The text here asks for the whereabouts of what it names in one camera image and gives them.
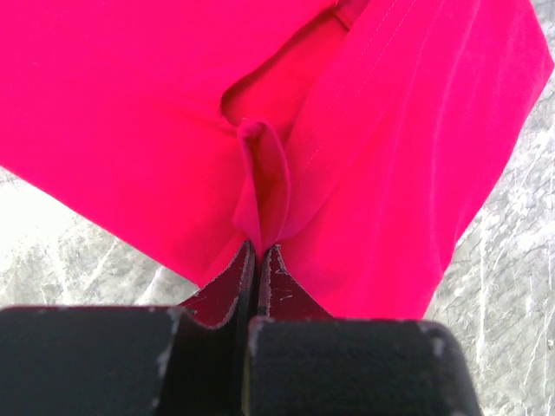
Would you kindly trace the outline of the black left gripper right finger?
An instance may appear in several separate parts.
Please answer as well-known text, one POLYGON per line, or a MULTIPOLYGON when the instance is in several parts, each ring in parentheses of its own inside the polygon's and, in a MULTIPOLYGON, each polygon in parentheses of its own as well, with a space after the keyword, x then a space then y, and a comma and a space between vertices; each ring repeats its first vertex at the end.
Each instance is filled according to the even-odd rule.
POLYGON ((267 250, 258 284, 258 314, 274 320, 331 320, 287 270, 280 246, 267 250))

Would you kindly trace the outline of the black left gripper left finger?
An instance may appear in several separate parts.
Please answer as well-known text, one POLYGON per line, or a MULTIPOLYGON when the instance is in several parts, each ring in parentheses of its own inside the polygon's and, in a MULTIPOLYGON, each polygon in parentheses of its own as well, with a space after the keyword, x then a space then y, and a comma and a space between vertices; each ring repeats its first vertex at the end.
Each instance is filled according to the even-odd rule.
POLYGON ((249 306, 254 276, 255 252, 251 242, 244 242, 228 266, 180 307, 200 326, 225 326, 237 308, 249 306))

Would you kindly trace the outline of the red t shirt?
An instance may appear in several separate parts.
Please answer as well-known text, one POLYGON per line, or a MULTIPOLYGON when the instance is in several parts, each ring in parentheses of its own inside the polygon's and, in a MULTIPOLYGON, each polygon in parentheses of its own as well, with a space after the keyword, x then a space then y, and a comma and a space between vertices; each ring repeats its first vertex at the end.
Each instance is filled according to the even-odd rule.
POLYGON ((4 1, 1 164, 204 286, 420 318, 554 68, 528 1, 4 1))

